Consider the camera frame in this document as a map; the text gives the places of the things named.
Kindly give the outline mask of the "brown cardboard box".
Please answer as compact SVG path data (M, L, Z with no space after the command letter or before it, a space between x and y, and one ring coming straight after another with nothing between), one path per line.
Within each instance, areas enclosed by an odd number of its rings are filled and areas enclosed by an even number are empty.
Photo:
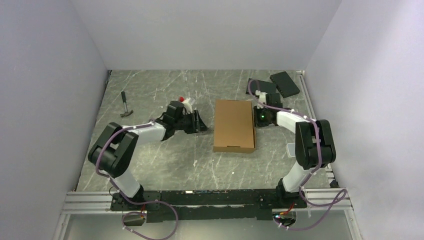
M213 151L251 154L256 150L256 130L252 102L215 101Z

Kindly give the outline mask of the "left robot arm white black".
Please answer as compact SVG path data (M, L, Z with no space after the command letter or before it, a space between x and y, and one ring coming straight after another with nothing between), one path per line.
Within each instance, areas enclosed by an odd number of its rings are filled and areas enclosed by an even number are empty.
M137 210L145 198L143 186L129 169L136 146L166 141L176 131L196 134L207 130L199 111L193 108L192 99L173 100L160 117L147 123L126 126L110 122L89 150L87 159L96 174L107 178L124 197L124 204Z

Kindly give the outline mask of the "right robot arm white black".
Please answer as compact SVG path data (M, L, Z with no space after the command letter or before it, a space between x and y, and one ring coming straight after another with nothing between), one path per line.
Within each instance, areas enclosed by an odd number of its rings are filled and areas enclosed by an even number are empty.
M336 149L327 120L316 120L294 109L270 106L266 93L257 90L249 93L257 106L270 110L274 124L295 133L296 163L289 173L280 179L276 187L275 200L282 207L289 207L297 198L302 197L302 188L321 168L336 159Z

